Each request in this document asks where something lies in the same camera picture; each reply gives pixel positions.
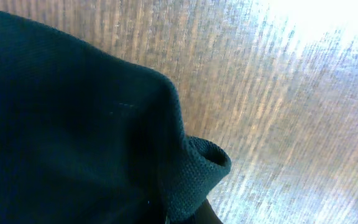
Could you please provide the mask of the black t-shirt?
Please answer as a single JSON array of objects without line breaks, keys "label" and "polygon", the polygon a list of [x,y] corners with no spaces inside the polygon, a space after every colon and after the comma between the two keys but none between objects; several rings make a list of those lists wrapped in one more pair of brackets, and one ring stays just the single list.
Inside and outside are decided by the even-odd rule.
[{"label": "black t-shirt", "polygon": [[170,223],[231,169],[173,83],[0,11],[0,223]]}]

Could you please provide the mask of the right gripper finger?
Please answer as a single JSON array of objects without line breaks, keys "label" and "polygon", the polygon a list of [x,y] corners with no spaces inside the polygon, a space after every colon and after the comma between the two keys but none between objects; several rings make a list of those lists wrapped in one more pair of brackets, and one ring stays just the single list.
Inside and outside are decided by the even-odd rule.
[{"label": "right gripper finger", "polygon": [[191,217],[180,222],[173,222],[173,224],[223,224],[223,222],[206,199]]}]

